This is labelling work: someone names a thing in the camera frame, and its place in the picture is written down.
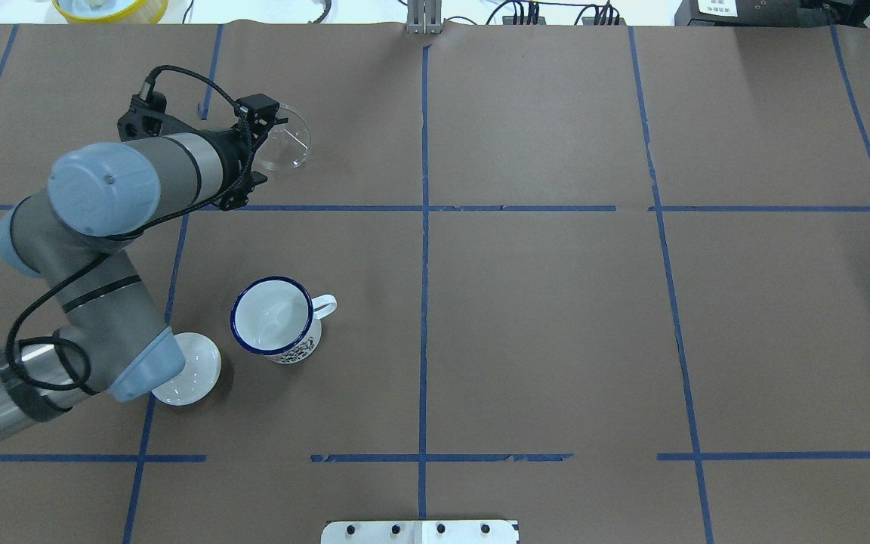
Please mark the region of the white mug lid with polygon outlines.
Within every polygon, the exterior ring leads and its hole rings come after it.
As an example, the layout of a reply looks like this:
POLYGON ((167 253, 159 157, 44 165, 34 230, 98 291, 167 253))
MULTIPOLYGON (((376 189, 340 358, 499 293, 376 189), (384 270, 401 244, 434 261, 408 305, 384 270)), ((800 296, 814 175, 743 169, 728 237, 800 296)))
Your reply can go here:
POLYGON ((184 355, 180 374, 152 390, 160 403, 169 406, 189 406, 204 400, 220 380, 222 356, 220 348, 207 336, 184 332, 174 336, 184 355))

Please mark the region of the white enamel mug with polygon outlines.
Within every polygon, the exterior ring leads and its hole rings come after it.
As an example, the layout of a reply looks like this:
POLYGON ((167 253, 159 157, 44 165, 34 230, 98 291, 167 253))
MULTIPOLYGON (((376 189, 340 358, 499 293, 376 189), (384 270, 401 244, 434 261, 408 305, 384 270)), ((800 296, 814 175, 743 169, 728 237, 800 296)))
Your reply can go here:
POLYGON ((288 277, 261 278, 233 303, 229 325, 238 344, 280 365, 300 363, 320 344, 322 320, 338 307, 332 294, 313 297, 288 277))

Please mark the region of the yellow tape roll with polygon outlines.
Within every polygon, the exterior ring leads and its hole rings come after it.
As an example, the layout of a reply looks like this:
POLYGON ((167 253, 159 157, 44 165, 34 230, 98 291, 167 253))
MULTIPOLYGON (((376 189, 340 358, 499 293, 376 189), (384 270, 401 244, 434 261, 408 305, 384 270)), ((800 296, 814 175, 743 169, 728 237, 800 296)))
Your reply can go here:
POLYGON ((157 24, 169 1, 51 1, 72 24, 157 24))

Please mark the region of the black mini computer box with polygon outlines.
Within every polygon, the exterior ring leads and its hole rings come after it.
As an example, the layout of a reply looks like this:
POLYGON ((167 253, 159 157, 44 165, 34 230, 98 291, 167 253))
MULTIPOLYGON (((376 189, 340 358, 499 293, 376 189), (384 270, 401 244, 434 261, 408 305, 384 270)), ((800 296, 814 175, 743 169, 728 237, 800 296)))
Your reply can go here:
POLYGON ((676 26, 813 28, 832 24, 822 8, 801 1, 681 1, 676 26))

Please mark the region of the aluminium frame post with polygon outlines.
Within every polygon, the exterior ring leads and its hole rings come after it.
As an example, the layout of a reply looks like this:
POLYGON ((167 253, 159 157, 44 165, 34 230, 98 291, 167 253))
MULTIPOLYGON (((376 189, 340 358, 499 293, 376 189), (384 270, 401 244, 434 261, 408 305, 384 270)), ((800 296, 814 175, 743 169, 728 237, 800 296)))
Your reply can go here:
POLYGON ((438 35, 444 30, 441 0, 405 0, 406 32, 409 35, 438 35))

